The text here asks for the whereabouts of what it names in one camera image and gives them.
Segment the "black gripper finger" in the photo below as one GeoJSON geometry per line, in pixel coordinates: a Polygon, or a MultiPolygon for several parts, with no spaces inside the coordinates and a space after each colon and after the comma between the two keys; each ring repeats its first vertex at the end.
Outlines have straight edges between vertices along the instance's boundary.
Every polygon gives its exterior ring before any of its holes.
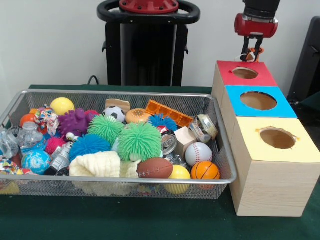
{"type": "Polygon", "coordinates": [[[247,55],[249,52],[249,42],[250,42],[250,37],[249,36],[245,36],[244,40],[243,40],[243,47],[242,47],[242,51],[241,51],[241,56],[240,59],[241,61],[246,61],[247,60],[247,55]]]}
{"type": "Polygon", "coordinates": [[[256,62],[258,60],[259,51],[261,48],[261,45],[263,43],[263,37],[256,37],[257,41],[254,47],[254,61],[256,62]]]}

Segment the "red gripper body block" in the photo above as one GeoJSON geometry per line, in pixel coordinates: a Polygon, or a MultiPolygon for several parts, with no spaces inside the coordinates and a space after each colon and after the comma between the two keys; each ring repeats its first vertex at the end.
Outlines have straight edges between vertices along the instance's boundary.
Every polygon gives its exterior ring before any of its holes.
{"type": "Polygon", "coordinates": [[[234,31],[243,37],[259,36],[272,38],[278,29],[278,24],[279,21],[276,18],[259,19],[249,17],[244,13],[238,13],[234,21],[234,31]]]}

